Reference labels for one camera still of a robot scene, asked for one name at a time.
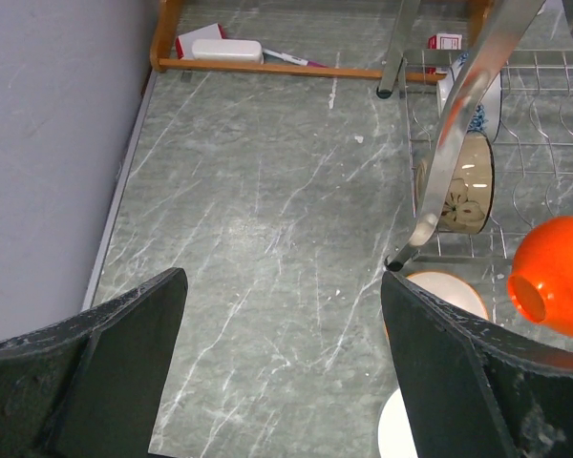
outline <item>wooden shelf edge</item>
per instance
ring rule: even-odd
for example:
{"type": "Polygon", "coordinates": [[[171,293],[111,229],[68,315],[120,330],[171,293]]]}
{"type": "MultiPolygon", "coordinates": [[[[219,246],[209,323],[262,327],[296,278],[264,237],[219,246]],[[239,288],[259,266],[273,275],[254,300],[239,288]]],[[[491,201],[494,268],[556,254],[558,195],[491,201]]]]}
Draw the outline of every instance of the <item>wooden shelf edge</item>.
{"type": "MultiPolygon", "coordinates": [[[[208,72],[240,72],[240,73],[273,73],[299,76],[316,76],[324,78],[353,78],[379,80],[381,70],[368,69],[338,69],[333,67],[300,67],[283,64],[256,64],[252,62],[223,62],[214,60],[160,59],[163,69],[201,70],[208,72]]],[[[408,81],[436,84],[443,75],[429,73],[408,73],[408,81]]]]}
{"type": "Polygon", "coordinates": [[[150,52],[151,66],[157,72],[166,71],[161,60],[170,57],[183,4],[184,0],[159,0],[159,18],[150,52]]]}

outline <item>wooden shelf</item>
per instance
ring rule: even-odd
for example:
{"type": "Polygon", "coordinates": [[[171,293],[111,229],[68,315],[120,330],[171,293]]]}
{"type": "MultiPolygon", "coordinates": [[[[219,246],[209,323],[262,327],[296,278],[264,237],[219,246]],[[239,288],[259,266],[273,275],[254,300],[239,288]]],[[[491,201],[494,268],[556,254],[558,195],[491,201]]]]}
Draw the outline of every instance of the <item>wooden shelf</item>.
{"type": "MultiPolygon", "coordinates": [[[[492,8],[492,0],[469,0],[470,26],[477,32],[484,23],[488,11],[492,8]]],[[[170,58],[174,45],[177,26],[182,14],[184,0],[159,0],[159,21],[151,45],[151,65],[157,72],[163,73],[168,69],[201,70],[210,72],[240,72],[240,73],[273,73],[300,76],[316,76],[324,78],[354,78],[379,80],[382,70],[368,69],[338,69],[322,67],[301,67],[284,64],[255,64],[248,62],[222,62],[202,60],[182,60],[170,58]]],[[[408,81],[435,84],[443,75],[426,73],[407,73],[408,81]]]]}

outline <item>wire rack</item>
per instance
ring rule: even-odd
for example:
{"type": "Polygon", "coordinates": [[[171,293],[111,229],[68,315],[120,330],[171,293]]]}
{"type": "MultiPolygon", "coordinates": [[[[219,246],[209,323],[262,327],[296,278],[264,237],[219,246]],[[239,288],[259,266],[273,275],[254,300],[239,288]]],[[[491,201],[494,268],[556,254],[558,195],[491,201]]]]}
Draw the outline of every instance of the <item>wire rack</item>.
{"type": "MultiPolygon", "coordinates": [[[[456,58],[456,52],[437,50],[404,55],[399,96],[412,192],[415,167],[431,154],[439,112],[435,85],[406,82],[405,73],[447,67],[456,58]]],[[[573,52],[515,51],[501,72],[501,83],[490,218],[474,236],[436,232],[417,260],[509,262],[533,227],[573,215],[573,52]]]]}

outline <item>orange object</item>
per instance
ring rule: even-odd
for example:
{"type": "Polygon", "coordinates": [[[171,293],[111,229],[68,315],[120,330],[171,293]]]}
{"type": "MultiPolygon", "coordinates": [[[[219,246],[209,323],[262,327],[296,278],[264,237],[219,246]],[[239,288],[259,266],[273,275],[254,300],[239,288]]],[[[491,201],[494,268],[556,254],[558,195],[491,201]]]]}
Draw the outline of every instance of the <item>orange object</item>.
{"type": "Polygon", "coordinates": [[[524,318],[573,337],[573,217],[551,219],[524,238],[507,291],[524,318]]]}

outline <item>white bowl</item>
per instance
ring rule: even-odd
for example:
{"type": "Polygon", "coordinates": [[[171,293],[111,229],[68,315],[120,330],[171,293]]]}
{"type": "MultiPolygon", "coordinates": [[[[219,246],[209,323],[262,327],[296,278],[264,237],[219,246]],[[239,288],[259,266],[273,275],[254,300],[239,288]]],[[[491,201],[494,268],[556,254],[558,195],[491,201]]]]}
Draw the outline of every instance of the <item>white bowl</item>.
{"type": "Polygon", "coordinates": [[[445,302],[485,320],[489,319],[484,301],[469,283],[445,272],[428,270],[408,276],[408,280],[445,302]]]}
{"type": "Polygon", "coordinates": [[[418,457],[400,388],[382,407],[378,422],[378,449],[382,458],[418,457]]]}
{"type": "MultiPolygon", "coordinates": [[[[446,77],[437,82],[437,108],[439,114],[448,100],[450,90],[455,84],[460,69],[469,57],[469,52],[461,54],[450,66],[446,77]]],[[[488,91],[477,105],[476,112],[469,123],[468,132],[482,132],[490,141],[495,141],[499,134],[501,112],[501,82],[500,74],[495,78],[488,91]]]]}

